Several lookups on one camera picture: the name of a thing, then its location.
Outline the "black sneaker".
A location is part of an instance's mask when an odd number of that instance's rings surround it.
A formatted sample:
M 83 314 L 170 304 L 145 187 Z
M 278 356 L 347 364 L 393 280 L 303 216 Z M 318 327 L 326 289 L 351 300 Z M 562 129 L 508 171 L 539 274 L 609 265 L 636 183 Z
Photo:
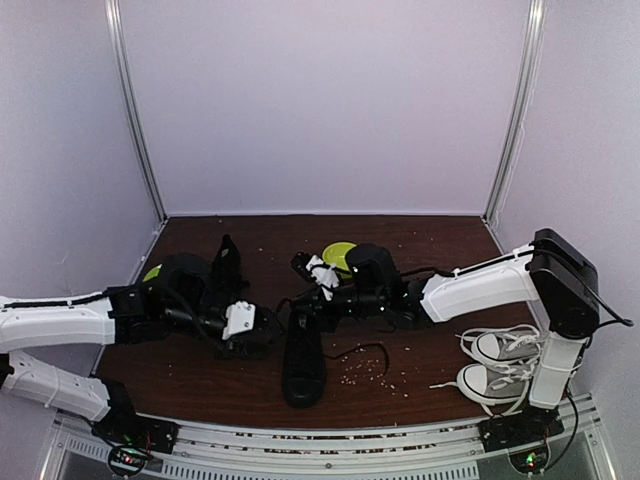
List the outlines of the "black sneaker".
M 382 354 L 383 372 L 390 368 L 390 356 L 380 342 L 359 344 L 335 355 L 326 355 L 322 332 L 313 318 L 292 310 L 288 318 L 281 375 L 281 389 L 285 402 L 294 409 L 306 409 L 322 398 L 327 381 L 326 360 L 342 360 L 349 355 L 375 349 Z
M 208 274 L 213 301 L 229 304 L 240 297 L 250 283 L 241 273 L 241 255 L 229 234 L 224 234 Z

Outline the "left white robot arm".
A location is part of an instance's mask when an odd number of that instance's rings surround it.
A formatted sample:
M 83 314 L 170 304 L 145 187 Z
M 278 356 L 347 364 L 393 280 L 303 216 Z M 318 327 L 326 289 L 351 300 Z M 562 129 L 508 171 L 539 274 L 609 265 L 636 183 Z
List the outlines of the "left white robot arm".
M 156 282 L 89 296 L 1 301 L 1 391 L 65 410 L 106 429 L 123 444 L 144 424 L 124 386 L 82 377 L 27 354 L 32 347 L 133 345 L 171 334 L 192 336 L 219 358 L 261 357 L 283 334 L 276 314 L 235 294 L 189 295 Z

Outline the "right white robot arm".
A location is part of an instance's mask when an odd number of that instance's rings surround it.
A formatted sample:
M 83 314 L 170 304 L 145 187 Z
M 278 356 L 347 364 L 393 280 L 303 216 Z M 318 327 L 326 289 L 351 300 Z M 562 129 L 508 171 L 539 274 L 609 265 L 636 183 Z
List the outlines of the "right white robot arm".
M 361 243 L 340 261 L 299 253 L 293 267 L 312 287 L 290 307 L 282 391 L 288 405 L 316 404 L 326 385 L 323 333 L 345 318 L 382 317 L 392 327 L 422 329 L 494 307 L 540 303 L 549 319 L 471 328 L 460 335 L 471 362 L 454 386 L 471 401 L 508 412 L 519 440 L 535 440 L 551 424 L 587 343 L 600 325 L 601 299 L 594 265 L 551 229 L 531 243 L 470 267 L 423 267 L 401 273 L 384 247 Z

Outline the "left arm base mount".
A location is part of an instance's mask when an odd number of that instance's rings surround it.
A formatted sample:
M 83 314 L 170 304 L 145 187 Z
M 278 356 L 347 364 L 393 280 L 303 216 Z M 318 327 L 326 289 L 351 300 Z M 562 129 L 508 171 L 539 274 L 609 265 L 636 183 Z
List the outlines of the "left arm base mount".
M 120 478 L 140 474 L 158 454 L 171 454 L 179 433 L 175 422 L 137 414 L 107 415 L 86 423 L 108 447 L 107 467 Z

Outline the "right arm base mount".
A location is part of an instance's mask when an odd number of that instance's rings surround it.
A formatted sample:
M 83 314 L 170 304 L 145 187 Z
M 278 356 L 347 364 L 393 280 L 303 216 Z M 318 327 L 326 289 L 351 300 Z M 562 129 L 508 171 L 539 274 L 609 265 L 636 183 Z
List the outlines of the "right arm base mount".
M 550 464 L 549 440 L 565 431 L 557 409 L 526 407 L 512 415 L 496 415 L 478 425 L 486 453 L 506 450 L 511 466 L 525 475 L 542 473 Z

